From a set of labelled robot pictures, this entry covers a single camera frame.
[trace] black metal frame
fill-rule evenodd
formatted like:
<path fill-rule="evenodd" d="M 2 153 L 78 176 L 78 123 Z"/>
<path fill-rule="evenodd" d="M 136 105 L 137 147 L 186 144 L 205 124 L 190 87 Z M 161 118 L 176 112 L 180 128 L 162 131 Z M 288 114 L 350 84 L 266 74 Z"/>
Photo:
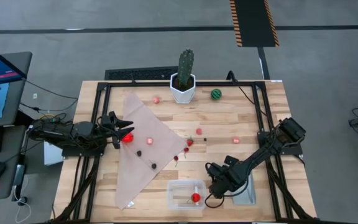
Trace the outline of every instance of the black metal frame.
<path fill-rule="evenodd" d="M 227 82 L 227 81 L 226 82 L 196 82 L 196 86 L 249 86 L 249 87 L 251 87 L 252 94 L 254 97 L 254 105 L 255 105 L 255 110 L 256 110 L 257 121 L 259 124 L 258 137 L 265 132 L 264 122 L 263 122 L 263 118 L 262 118 L 262 112 L 260 109 L 260 103 L 259 103 L 259 97 L 258 97 L 258 89 L 260 89 L 262 92 L 262 98 L 264 100 L 265 113 L 266 113 L 267 122 L 268 122 L 268 129 L 269 129 L 269 131 L 272 130 L 274 128 L 273 118 L 272 118 L 272 113 L 270 110 L 269 99 L 267 97 L 265 82 L 264 81 L 240 82 L 235 79 L 234 74 L 232 74 L 232 73 L 231 74 L 229 73 L 229 75 L 227 76 L 226 79 L 232 80 L 232 81 L 231 82 Z M 94 101 L 94 105 L 93 105 L 91 122 L 92 123 L 96 122 L 96 118 L 97 118 L 96 116 L 98 114 L 100 97 L 101 97 L 101 93 L 103 90 L 106 91 L 106 94 L 104 96 L 102 114 L 107 114 L 111 88 L 113 88 L 113 87 L 129 87 L 129 86 L 138 86 L 138 87 L 165 86 L 165 87 L 169 87 L 169 81 L 167 81 L 167 82 L 135 82 L 133 80 L 132 82 L 120 82 L 120 83 L 100 82 L 100 83 L 98 83 L 95 101 Z M 88 170 L 89 159 L 90 159 L 89 157 L 85 157 L 85 159 L 84 159 L 84 163 L 83 163 L 81 175 L 80 175 L 79 185 L 81 185 L 85 181 L 86 173 Z M 94 158 L 94 164 L 96 164 L 96 167 L 99 166 L 99 160 L 100 160 L 100 157 Z M 274 210 L 276 222 L 288 222 L 288 223 L 292 222 L 292 223 L 294 223 L 297 221 L 302 222 L 302 220 L 304 220 L 304 219 L 307 220 L 306 221 L 307 223 L 321 222 L 321 221 L 318 221 L 318 219 L 311 218 L 297 204 L 295 199 L 292 197 L 290 192 L 287 190 L 287 183 L 285 181 L 285 174 L 284 174 L 284 170 L 283 170 L 283 166 L 282 166 L 281 156 L 280 155 L 275 156 L 275 161 L 276 161 L 278 173 L 276 173 L 274 171 L 272 161 L 270 160 L 270 158 L 266 160 L 266 168 L 267 168 L 267 173 L 268 173 L 268 182 L 269 182 L 269 187 L 270 187 L 270 193 L 272 196 L 273 210 Z M 277 191 L 275 188 L 275 184 L 277 184 L 277 186 L 283 193 L 285 211 L 287 213 L 286 218 L 282 218 L 282 216 L 281 216 L 281 211 L 280 211 L 280 206 L 278 204 L 278 197 L 277 197 Z M 90 220 L 90 218 L 91 218 L 95 187 L 96 187 L 96 179 L 94 179 L 92 181 L 92 183 L 89 187 L 89 195 L 88 195 L 88 200 L 87 200 L 87 204 L 86 204 L 85 220 Z M 79 201 L 76 205 L 73 220 L 78 219 L 79 214 L 80 214 L 80 207 L 81 207 L 81 201 Z M 301 218 L 301 220 L 297 220 L 297 219 L 293 218 L 292 209 L 294 209 L 294 211 Z"/>

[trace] cactus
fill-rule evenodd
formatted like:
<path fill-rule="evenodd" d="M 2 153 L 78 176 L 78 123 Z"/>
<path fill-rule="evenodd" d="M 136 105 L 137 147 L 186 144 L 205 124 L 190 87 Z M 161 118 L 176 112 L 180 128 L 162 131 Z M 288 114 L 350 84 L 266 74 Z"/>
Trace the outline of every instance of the cactus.
<path fill-rule="evenodd" d="M 194 53 L 187 49 L 180 54 L 178 67 L 178 80 L 180 88 L 188 88 L 187 83 L 190 79 L 191 69 L 193 69 Z"/>

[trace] beige cloth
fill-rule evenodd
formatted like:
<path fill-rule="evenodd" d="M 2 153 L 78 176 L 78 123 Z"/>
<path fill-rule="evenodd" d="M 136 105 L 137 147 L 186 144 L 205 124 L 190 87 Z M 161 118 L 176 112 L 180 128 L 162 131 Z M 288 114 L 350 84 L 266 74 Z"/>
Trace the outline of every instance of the beige cloth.
<path fill-rule="evenodd" d="M 116 205 L 123 209 L 185 147 L 186 141 L 156 118 L 136 94 L 124 102 L 125 121 L 133 121 L 134 140 L 121 143 Z M 152 145 L 146 139 L 154 140 Z M 136 152 L 142 151 L 140 157 Z"/>

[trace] potted cactus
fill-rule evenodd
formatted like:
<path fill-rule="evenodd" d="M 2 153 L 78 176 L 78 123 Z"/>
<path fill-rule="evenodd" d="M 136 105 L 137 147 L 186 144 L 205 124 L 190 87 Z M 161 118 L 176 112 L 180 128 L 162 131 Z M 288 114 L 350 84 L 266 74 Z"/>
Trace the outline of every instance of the potted cactus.
<path fill-rule="evenodd" d="M 178 73 L 171 75 L 171 93 L 177 103 L 190 103 L 196 90 L 196 77 L 191 74 L 194 53 L 187 49 L 180 54 Z"/>

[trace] white pot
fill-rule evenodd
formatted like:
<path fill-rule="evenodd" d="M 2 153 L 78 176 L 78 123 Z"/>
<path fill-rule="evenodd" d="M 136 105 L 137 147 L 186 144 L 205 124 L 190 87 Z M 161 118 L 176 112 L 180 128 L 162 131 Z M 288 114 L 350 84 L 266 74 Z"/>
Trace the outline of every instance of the white pot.
<path fill-rule="evenodd" d="M 176 88 L 172 87 L 173 78 L 177 75 L 178 75 L 177 73 L 171 75 L 170 88 L 171 88 L 172 96 L 177 103 L 190 103 L 190 101 L 191 101 L 191 99 L 193 99 L 195 91 L 196 91 L 196 76 L 191 74 L 191 76 L 193 77 L 193 81 L 194 81 L 193 87 L 191 87 L 190 89 L 188 89 L 186 91 L 180 91 L 180 90 L 177 90 Z"/>

